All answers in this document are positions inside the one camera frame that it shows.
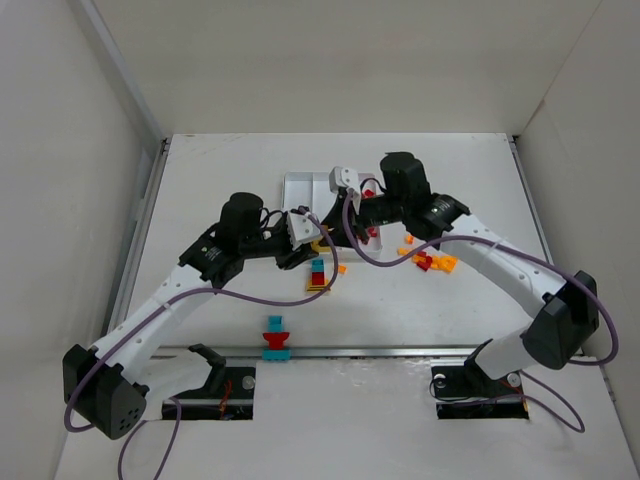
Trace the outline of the yellow duplo brick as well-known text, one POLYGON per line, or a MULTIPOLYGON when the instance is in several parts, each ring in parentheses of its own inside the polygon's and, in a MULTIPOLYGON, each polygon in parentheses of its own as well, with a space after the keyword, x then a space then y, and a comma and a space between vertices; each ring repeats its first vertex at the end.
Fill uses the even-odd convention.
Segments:
POLYGON ((324 239, 317 239, 311 242, 311 248, 318 254, 330 253, 331 247, 324 239))

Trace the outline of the teal frog duplo piece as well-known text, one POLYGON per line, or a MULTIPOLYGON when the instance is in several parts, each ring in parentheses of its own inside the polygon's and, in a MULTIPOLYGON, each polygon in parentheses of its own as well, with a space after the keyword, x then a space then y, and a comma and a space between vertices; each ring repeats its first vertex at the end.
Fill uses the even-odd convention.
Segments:
POLYGON ((281 316, 269 316, 266 331, 262 334, 266 347, 262 359, 268 362, 287 362, 291 359, 291 351, 286 342, 290 333, 284 329, 281 316))

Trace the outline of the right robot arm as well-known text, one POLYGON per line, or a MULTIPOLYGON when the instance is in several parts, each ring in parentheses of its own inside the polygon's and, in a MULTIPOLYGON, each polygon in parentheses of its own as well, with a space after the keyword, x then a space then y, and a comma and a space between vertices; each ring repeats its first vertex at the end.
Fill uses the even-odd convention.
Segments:
POLYGON ((357 249, 371 227, 401 223, 408 233, 457 258, 509 295, 529 316, 527 326, 482 343, 465 360, 468 382, 480 385, 539 364, 560 370, 599 327, 595 280, 564 275, 515 250, 459 200, 432 191, 413 154, 394 152, 380 162, 380 194, 364 198, 351 168, 335 167, 336 199, 324 223, 333 238, 357 249))

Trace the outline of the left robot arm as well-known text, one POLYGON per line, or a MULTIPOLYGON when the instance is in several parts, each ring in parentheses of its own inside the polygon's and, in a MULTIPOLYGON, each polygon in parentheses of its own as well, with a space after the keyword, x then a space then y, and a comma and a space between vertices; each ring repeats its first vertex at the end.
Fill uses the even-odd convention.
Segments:
POLYGON ((218 222, 179 256, 141 307, 90 347, 75 345, 66 352, 63 421, 68 432, 97 429, 117 440, 141 421, 151 400, 220 387, 226 360, 202 344, 158 364, 150 360, 170 334, 213 296, 252 299, 226 287, 246 261, 272 258, 279 269, 291 270, 315 257, 312 244, 324 231, 308 208, 286 211, 274 226, 266 227, 263 207, 254 194, 233 194, 218 222))

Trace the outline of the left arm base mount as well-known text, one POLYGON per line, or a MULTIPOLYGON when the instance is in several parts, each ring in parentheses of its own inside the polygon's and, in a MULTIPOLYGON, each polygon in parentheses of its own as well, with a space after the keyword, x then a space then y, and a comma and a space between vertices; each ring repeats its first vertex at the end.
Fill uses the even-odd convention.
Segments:
POLYGON ((175 394, 182 421, 249 421, 253 419, 256 363, 227 360, 203 344, 188 350, 206 360, 209 367, 204 384, 175 394))

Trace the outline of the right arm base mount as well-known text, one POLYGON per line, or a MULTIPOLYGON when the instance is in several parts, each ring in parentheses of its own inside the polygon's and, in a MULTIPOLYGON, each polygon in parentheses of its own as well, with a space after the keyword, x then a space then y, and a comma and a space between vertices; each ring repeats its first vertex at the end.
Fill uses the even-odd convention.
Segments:
POLYGON ((517 372, 492 380, 482 372, 470 373, 462 364, 436 364, 431 374, 429 393, 436 400, 439 420, 529 419, 517 372))

